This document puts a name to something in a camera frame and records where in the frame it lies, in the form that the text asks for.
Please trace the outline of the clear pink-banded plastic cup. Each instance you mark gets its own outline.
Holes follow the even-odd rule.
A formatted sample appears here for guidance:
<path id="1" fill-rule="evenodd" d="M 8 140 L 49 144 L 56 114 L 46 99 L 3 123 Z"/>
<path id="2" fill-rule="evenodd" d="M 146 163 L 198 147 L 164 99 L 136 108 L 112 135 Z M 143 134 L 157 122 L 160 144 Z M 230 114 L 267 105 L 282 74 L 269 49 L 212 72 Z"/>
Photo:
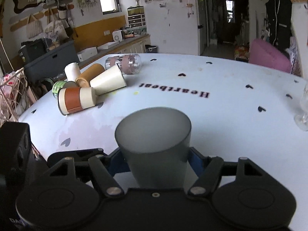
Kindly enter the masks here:
<path id="1" fill-rule="evenodd" d="M 125 54 L 108 57 L 105 70 L 118 65 L 123 74 L 138 74 L 141 71 L 141 57 L 138 54 Z"/>

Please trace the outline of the pink pouf seat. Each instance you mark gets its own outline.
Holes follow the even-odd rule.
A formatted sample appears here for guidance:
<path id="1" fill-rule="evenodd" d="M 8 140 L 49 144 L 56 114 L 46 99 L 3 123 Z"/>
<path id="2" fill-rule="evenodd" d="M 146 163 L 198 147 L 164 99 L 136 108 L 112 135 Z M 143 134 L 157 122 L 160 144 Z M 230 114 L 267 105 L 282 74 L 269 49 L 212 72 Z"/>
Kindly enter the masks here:
<path id="1" fill-rule="evenodd" d="M 270 43 L 255 39 L 249 48 L 249 63 L 291 73 L 291 62 Z"/>

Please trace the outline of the small drawer organiser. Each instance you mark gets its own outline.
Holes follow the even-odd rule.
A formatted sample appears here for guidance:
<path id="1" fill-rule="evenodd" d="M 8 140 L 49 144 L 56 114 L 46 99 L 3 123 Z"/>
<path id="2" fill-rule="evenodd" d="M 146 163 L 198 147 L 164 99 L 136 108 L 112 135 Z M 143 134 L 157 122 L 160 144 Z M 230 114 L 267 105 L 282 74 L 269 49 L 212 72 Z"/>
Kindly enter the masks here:
<path id="1" fill-rule="evenodd" d="M 128 26 L 130 28 L 146 26 L 144 6 L 129 7 L 127 13 Z"/>

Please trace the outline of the clear stemmed glass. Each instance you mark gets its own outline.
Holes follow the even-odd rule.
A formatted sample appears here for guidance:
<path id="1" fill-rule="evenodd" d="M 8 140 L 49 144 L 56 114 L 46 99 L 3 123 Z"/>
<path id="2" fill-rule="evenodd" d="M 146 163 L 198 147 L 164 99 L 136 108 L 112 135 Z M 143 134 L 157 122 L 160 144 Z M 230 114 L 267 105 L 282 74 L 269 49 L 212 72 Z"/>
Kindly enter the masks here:
<path id="1" fill-rule="evenodd" d="M 296 125 L 303 131 L 307 131 L 307 84 L 304 87 L 303 95 L 300 99 L 300 108 L 303 111 L 301 114 L 295 116 L 294 120 Z"/>

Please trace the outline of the cream cup with brown sleeve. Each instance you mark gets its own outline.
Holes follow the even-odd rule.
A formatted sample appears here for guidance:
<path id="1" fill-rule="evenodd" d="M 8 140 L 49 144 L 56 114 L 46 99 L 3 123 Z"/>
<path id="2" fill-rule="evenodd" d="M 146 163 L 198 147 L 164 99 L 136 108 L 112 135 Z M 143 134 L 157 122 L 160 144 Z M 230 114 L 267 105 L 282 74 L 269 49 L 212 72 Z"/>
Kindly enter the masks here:
<path id="1" fill-rule="evenodd" d="M 69 115 L 94 107 L 97 96 L 92 87 L 62 88 L 58 92 L 57 103 L 62 115 Z"/>

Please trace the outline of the white box on counter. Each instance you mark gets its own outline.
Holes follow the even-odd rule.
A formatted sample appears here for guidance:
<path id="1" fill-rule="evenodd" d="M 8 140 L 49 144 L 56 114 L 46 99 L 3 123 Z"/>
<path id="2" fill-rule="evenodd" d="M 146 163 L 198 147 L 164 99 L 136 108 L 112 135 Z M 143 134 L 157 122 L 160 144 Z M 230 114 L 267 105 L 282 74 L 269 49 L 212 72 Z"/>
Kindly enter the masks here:
<path id="1" fill-rule="evenodd" d="M 96 47 L 86 48 L 77 53 L 78 59 L 80 62 L 83 62 L 95 55 L 97 55 L 98 51 Z"/>

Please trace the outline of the white paper cup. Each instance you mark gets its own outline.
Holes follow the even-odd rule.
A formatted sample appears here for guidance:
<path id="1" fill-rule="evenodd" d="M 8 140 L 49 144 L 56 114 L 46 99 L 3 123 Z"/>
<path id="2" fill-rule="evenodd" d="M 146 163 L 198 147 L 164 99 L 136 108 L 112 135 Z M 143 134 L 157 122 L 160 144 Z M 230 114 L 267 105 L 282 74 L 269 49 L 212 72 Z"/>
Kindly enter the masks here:
<path id="1" fill-rule="evenodd" d="M 68 64 L 65 69 L 66 78 L 68 81 L 75 81 L 81 74 L 78 63 L 73 62 Z"/>

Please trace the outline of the grey storage bin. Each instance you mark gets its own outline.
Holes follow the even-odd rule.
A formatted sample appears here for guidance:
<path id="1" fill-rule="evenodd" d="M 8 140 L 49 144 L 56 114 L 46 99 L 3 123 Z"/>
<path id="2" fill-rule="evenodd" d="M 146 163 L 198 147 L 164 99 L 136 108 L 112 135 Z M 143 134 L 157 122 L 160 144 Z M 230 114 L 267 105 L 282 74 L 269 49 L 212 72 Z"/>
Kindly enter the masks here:
<path id="1" fill-rule="evenodd" d="M 39 41 L 23 46 L 18 54 L 24 62 L 27 81 L 32 84 L 44 78 L 55 78 L 68 64 L 79 62 L 73 40 L 50 51 L 46 51 L 43 42 Z"/>

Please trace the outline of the black hanging coat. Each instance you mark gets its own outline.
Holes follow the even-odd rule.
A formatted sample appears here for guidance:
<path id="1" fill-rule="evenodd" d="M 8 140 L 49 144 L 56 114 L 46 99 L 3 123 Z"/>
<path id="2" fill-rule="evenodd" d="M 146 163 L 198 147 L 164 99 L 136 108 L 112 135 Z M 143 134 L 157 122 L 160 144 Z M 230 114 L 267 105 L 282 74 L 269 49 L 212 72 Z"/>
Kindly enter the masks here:
<path id="1" fill-rule="evenodd" d="M 268 0 L 266 3 L 269 42 L 280 51 L 290 46 L 291 0 Z"/>

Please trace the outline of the cream paper cup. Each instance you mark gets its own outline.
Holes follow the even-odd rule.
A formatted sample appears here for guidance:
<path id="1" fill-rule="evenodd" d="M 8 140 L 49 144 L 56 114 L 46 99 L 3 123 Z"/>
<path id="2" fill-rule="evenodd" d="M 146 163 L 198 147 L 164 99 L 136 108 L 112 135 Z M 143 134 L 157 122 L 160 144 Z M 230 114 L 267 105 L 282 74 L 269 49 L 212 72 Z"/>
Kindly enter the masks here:
<path id="1" fill-rule="evenodd" d="M 118 64 L 115 64 L 90 80 L 90 86 L 95 90 L 95 94 L 100 96 L 124 88 L 127 84 Z"/>

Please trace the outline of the dark grey plastic cup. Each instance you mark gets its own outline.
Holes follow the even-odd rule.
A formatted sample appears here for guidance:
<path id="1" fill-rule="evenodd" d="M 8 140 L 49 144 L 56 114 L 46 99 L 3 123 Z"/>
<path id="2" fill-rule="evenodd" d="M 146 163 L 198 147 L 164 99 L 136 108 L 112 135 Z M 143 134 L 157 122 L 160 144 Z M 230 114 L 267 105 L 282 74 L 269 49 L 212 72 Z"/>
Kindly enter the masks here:
<path id="1" fill-rule="evenodd" d="M 191 120 L 183 112 L 151 107 L 122 119 L 115 140 L 140 187 L 181 188 L 191 130 Z"/>

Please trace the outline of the green labelled cup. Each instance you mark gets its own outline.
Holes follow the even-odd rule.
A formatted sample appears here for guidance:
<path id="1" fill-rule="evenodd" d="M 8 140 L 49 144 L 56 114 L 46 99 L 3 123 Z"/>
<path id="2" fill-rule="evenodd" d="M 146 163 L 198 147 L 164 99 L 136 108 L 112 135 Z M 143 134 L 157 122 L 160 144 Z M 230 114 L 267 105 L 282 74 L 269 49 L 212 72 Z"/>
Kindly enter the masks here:
<path id="1" fill-rule="evenodd" d="M 73 81 L 57 81 L 52 87 L 52 94 L 55 99 L 57 99 L 59 90 L 62 88 L 74 88 L 77 87 L 77 84 Z"/>

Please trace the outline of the tan brown paper cup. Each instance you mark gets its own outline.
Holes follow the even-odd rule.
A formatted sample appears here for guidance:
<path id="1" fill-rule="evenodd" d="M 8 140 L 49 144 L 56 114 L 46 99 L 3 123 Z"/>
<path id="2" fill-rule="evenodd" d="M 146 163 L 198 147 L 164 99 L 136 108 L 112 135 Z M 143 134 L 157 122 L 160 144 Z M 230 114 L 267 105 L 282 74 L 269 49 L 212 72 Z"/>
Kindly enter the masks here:
<path id="1" fill-rule="evenodd" d="M 96 76 L 99 76 L 105 71 L 105 68 L 101 64 L 93 64 L 83 73 L 81 73 L 76 79 L 75 83 L 77 86 L 82 88 L 90 87 L 90 81 L 93 80 Z"/>

